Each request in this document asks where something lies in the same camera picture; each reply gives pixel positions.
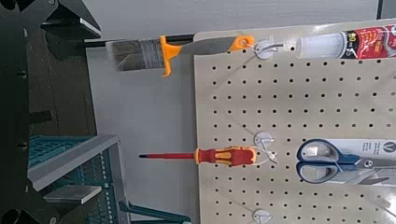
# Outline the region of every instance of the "scissors handle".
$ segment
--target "scissors handle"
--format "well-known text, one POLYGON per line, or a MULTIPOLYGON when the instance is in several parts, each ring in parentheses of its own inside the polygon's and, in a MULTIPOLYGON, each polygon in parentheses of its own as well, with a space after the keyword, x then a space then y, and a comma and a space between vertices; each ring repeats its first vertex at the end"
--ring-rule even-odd
POLYGON ((297 174, 303 181, 310 184, 327 182, 336 177, 339 172, 357 170, 358 168, 354 164, 340 164, 337 166, 334 163, 327 162, 310 163, 300 161, 297 163, 297 174))

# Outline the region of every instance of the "blue scissors handle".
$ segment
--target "blue scissors handle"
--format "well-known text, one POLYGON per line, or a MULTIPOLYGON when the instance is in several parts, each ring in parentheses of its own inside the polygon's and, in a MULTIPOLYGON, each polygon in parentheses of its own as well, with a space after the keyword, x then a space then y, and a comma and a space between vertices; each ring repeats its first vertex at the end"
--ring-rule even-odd
POLYGON ((357 171, 358 167, 354 164, 339 164, 338 166, 335 163, 329 162, 298 162, 297 163, 297 174, 300 178, 310 184, 321 184, 327 182, 338 175, 341 172, 340 168, 343 171, 357 171), (320 169, 324 172, 324 175, 321 177, 309 177, 304 173, 304 169, 320 169))

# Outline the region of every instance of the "scissors blade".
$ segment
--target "scissors blade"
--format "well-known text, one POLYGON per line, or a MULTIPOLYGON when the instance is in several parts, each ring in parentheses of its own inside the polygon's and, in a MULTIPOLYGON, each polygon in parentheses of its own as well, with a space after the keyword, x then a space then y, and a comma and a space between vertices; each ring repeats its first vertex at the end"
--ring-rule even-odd
POLYGON ((378 173, 378 171, 380 171, 380 170, 381 169, 373 169, 373 170, 366 171, 365 173, 359 174, 358 176, 348 180, 346 182, 346 184, 360 184, 364 180, 368 179, 370 176, 378 173))
POLYGON ((364 179, 359 184, 360 185, 374 185, 374 184, 378 184, 378 183, 387 181, 389 179, 390 179, 390 177, 381 177, 381 178, 377 178, 377 179, 364 179))

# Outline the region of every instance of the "white wall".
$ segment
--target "white wall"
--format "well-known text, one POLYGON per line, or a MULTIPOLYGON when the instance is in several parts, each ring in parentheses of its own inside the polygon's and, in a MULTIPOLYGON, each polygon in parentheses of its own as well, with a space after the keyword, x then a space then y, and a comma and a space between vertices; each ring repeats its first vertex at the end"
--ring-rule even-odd
MULTIPOLYGON (((103 39, 374 20, 376 0, 84 0, 103 39)), ((199 223, 196 165, 142 161, 140 153, 192 152, 195 116, 192 57, 163 71, 116 73, 104 49, 87 50, 99 133, 120 136, 133 203, 188 215, 199 223)))

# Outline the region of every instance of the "paintbrush handle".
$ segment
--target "paintbrush handle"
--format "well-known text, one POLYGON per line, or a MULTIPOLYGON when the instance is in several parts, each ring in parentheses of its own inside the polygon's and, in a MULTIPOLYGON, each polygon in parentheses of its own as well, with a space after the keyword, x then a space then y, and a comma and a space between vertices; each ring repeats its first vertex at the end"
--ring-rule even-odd
POLYGON ((248 49, 254 45, 251 35, 227 36, 194 41, 181 46, 180 54, 212 55, 240 49, 248 49))

